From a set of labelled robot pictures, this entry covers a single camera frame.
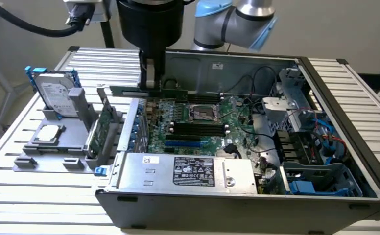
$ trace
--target green circuit board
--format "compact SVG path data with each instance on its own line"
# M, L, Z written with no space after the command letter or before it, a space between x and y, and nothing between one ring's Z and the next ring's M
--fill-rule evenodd
M150 120L148 152L234 157L223 151L223 148L233 143L246 155L243 140L247 138L250 143L254 137L241 129L239 115L243 111L242 116L249 119L250 109L245 109L245 106L238 107L235 103L237 99L234 97L229 97L218 105L176 103L171 100L155 101L152 119ZM203 136L201 134L201 147L166 146L164 143L168 141L166 137L171 135L170 124L172 121L176 123L214 124L221 126L227 124L230 132L226 136ZM247 125L247 122L245 124L245 129L254 132L253 125ZM174 148L174 152L166 152L166 147Z

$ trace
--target motherboard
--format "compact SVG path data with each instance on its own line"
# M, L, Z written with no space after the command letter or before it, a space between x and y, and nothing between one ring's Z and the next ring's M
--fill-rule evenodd
M148 103L150 153L249 158L247 144L254 131L251 111L241 97L211 96L191 98L189 102L154 100ZM226 153L233 144L241 155Z

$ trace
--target cable connector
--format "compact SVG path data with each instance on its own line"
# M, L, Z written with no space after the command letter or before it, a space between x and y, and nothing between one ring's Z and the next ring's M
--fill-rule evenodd
M79 31L82 32L84 26L91 24L92 17L95 14L96 6L95 4L76 4L67 20L70 26L79 26Z

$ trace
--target power supply label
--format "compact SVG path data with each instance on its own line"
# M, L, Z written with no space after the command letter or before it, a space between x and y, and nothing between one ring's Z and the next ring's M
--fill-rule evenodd
M213 158L175 158L175 185L215 187L215 168Z

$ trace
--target sticker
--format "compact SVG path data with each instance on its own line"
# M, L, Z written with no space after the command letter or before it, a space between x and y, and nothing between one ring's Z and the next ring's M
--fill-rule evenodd
M56 83L42 83L44 98L52 109L64 117L78 117L78 111L74 102L68 96L68 89L64 85Z
M213 64L213 69L215 70L223 70L223 64Z
M159 164L159 156L144 156L143 163Z
M172 182L182 186L215 187L213 158L175 158Z

